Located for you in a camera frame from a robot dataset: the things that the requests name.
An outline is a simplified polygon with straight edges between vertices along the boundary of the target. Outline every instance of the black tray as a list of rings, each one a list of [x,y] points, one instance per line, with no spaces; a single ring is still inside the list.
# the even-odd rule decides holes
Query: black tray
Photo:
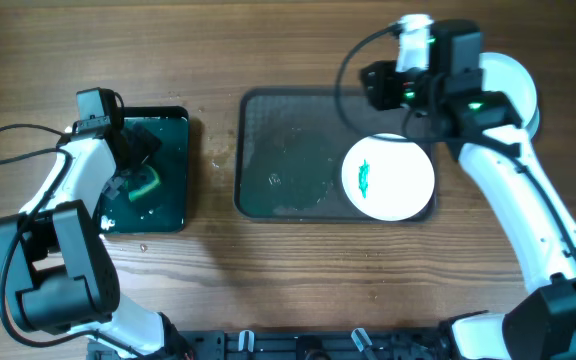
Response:
[[[359,128],[401,133],[404,109],[376,111],[359,89],[344,91],[344,108]],[[430,124],[411,121],[411,137],[427,137]],[[386,223],[359,211],[341,184],[341,164],[364,136],[346,127],[329,88],[255,88],[239,112],[234,204],[253,221]],[[420,144],[435,167],[433,145]],[[436,207],[435,191],[416,215],[426,220]]]
[[[186,217],[188,172],[188,112],[180,106],[127,107],[127,128],[139,123],[161,140],[161,148],[146,161],[161,184],[147,196],[130,201],[121,187],[111,200],[101,195],[94,214],[99,231],[105,234],[178,232]],[[103,226],[102,219],[112,222]]]

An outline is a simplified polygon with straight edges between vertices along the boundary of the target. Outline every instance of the green marker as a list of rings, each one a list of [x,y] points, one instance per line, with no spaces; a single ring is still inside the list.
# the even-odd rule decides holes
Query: green marker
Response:
[[[364,159],[364,164],[359,167],[359,190],[366,198],[366,190],[368,190],[368,173],[370,172],[370,165]]]

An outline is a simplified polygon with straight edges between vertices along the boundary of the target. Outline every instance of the green light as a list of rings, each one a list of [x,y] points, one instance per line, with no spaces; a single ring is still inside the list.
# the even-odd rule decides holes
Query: green light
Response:
[[[480,107],[482,107],[484,104],[483,103],[470,103],[468,104],[468,107],[470,108],[470,110],[479,110]]]

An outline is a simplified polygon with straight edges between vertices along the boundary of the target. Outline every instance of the white plate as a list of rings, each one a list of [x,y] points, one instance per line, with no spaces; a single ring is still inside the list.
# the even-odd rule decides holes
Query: white plate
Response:
[[[537,109],[537,88],[528,70],[510,56],[492,52],[479,55],[479,66],[484,69],[483,89],[503,91],[526,127]]]
[[[380,137],[402,138],[395,134]],[[364,198],[359,169],[370,166]],[[366,137],[346,154],[341,182],[348,199],[364,214],[383,221],[407,219],[430,200],[435,173],[426,153],[414,143],[397,143]]]

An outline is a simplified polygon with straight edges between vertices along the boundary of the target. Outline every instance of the wooden table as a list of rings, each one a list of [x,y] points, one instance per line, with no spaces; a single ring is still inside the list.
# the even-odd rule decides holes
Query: wooden table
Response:
[[[513,56],[529,69],[543,101],[536,151],[576,218],[576,1],[185,0],[139,6],[145,2],[68,8],[0,2],[0,126],[63,129],[77,119],[75,92],[96,86],[120,92],[132,106],[183,105],[201,121],[192,134],[186,230],[106,242],[122,291],[164,312],[178,328],[432,325],[474,310],[508,311],[526,295],[494,214],[444,146],[438,147],[439,209],[425,224],[253,224],[233,208],[234,134],[244,92],[332,84],[358,40],[406,13],[475,19],[486,33],[486,50]],[[378,42],[351,72],[396,51],[390,41]],[[35,131],[5,134],[0,158],[55,140]],[[0,166],[0,217],[30,199],[53,162],[46,156]],[[84,353],[85,340],[25,348],[0,324],[0,359],[81,359]]]

